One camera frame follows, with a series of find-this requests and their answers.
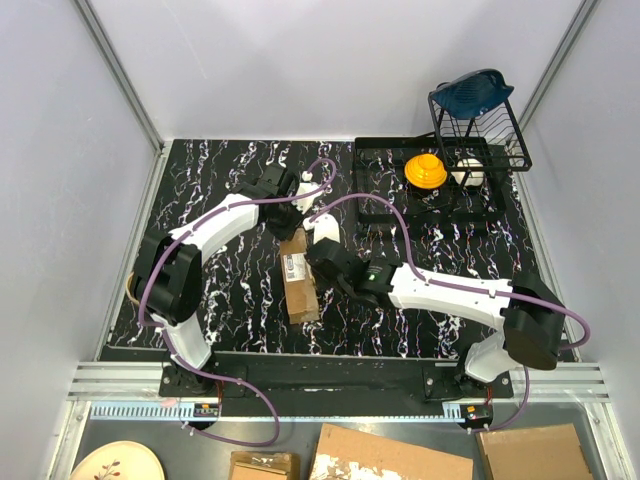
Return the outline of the brown cardboard express box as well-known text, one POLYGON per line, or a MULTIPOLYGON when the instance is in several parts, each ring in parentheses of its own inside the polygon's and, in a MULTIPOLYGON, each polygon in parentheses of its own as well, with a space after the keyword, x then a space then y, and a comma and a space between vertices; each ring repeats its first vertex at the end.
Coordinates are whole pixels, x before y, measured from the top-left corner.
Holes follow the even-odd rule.
POLYGON ((298 228, 290 240, 280 243, 280 259, 289 322, 292 325, 320 320, 315 279, 307 263, 307 237, 298 228))

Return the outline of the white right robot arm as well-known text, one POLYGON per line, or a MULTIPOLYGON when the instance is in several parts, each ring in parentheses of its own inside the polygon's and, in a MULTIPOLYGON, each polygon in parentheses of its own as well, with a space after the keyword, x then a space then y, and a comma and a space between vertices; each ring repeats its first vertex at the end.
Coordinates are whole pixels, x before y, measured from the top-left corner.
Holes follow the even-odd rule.
POLYGON ((566 314, 535 275, 482 280, 412 268, 407 262, 363 260, 329 238, 309 247, 306 260, 317 278, 360 303, 447 314, 493 329, 461 355, 453 375, 463 395, 480 394, 518 366, 541 371, 557 366, 566 314))

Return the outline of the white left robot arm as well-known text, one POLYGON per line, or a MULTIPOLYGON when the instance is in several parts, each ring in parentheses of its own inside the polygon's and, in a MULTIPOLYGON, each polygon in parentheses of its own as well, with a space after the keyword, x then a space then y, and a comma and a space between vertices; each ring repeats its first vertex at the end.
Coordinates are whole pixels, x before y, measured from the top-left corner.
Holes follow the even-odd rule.
POLYGON ((169 232, 151 230, 140 245, 129 295, 138 324, 160 332, 171 359, 184 368, 181 384, 196 396, 215 386, 216 372, 197 319, 206 262, 234 238, 263 225, 278 240, 290 240, 324 188, 308 171, 297 175, 272 165, 243 182, 195 220, 169 232))

